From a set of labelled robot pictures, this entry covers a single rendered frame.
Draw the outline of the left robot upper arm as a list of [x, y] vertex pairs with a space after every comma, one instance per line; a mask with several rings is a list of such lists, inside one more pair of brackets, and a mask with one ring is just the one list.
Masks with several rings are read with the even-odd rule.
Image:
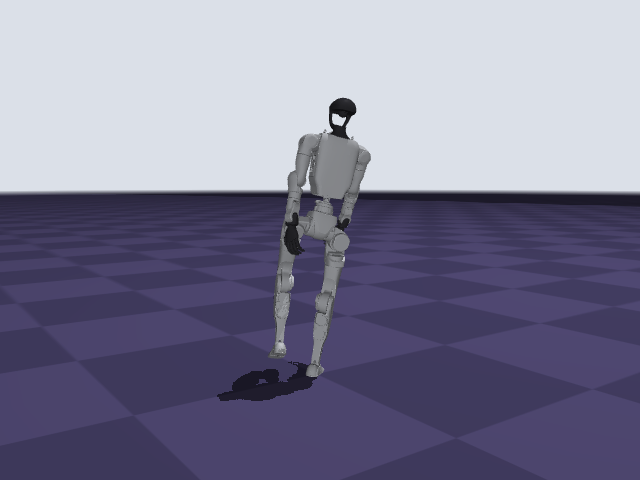
[[302, 187], [306, 184], [306, 174], [310, 164], [312, 149], [318, 146], [321, 135], [306, 134], [298, 142], [298, 152], [296, 156], [297, 185]]

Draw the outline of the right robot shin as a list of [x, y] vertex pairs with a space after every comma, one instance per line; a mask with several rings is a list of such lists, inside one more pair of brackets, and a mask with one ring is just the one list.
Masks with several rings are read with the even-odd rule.
[[322, 313], [318, 310], [318, 312], [316, 312], [315, 314], [314, 327], [313, 327], [314, 344], [313, 344], [311, 364], [313, 364], [314, 361], [316, 361], [317, 366], [320, 365], [323, 346], [330, 330], [330, 325], [331, 325], [331, 320], [333, 315], [333, 308], [334, 308], [334, 301], [335, 301], [334, 296], [330, 296], [328, 300], [326, 313]]

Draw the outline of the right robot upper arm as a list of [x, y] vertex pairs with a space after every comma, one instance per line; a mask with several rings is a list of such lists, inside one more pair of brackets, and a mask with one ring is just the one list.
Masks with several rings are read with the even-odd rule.
[[369, 151], [365, 147], [359, 145], [359, 156], [358, 156], [352, 184], [346, 193], [349, 193], [349, 194], [358, 193], [359, 185], [364, 177], [367, 164], [370, 162], [370, 160], [371, 160], [371, 155]]

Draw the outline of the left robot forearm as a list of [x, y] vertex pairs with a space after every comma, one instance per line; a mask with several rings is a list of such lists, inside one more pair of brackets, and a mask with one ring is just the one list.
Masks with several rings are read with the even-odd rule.
[[285, 220], [286, 222], [292, 222], [292, 215], [294, 212], [298, 214], [300, 210], [300, 199], [303, 189], [297, 185], [297, 173], [292, 171], [288, 176], [288, 199], [286, 205]]

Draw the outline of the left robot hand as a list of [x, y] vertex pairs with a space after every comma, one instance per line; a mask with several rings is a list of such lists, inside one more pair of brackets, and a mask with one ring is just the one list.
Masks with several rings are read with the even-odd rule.
[[292, 222], [286, 222], [286, 220], [285, 220], [285, 225], [288, 226], [288, 228], [287, 228], [287, 230], [285, 232], [284, 244], [287, 247], [288, 252], [290, 254], [294, 254], [294, 255], [302, 254], [302, 252], [305, 252], [305, 250], [302, 249], [300, 244], [299, 244], [298, 231], [296, 229], [296, 226], [299, 225], [299, 223], [298, 223], [298, 214], [296, 212], [294, 212], [293, 215], [292, 215]]

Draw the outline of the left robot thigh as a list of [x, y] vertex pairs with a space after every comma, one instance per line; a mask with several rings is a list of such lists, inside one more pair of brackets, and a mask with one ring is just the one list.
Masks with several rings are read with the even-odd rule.
[[[296, 229], [298, 231], [298, 240], [300, 244], [300, 238], [309, 228], [309, 224], [310, 224], [309, 217], [299, 216], [298, 223], [299, 225], [296, 226]], [[282, 277], [280, 292], [286, 292], [286, 293], [287, 291], [290, 292], [291, 289], [294, 287], [294, 276], [292, 276], [292, 268], [293, 268], [293, 263], [296, 257], [296, 255], [290, 254], [288, 252], [288, 249], [284, 244], [284, 236], [287, 228], [288, 226], [285, 225], [285, 219], [284, 219], [282, 230], [281, 230], [281, 236], [280, 236], [280, 249], [279, 249], [277, 274], [281, 274], [281, 277]]]

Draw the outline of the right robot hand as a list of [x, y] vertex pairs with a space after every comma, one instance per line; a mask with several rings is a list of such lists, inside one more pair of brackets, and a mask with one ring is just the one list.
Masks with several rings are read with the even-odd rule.
[[[346, 218], [346, 219], [343, 220], [343, 222], [341, 224], [341, 222], [338, 219], [338, 221], [337, 221], [338, 225], [336, 225], [336, 227], [341, 229], [342, 231], [344, 231], [344, 228], [347, 228], [349, 222], [350, 222], [350, 220], [348, 218]], [[323, 240], [323, 241], [325, 241], [325, 240]]]

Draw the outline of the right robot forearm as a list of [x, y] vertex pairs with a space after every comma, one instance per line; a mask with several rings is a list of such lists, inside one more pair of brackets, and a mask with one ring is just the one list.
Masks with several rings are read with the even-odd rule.
[[[360, 189], [360, 185], [359, 185], [359, 189]], [[357, 194], [349, 194], [346, 193], [344, 196], [344, 202], [341, 208], [341, 213], [338, 217], [339, 221], [343, 222], [344, 219], [348, 218], [351, 222], [351, 215], [354, 209], [354, 205], [357, 202], [358, 199], [358, 195], [359, 195], [359, 191]], [[349, 223], [350, 223], [349, 222]]]

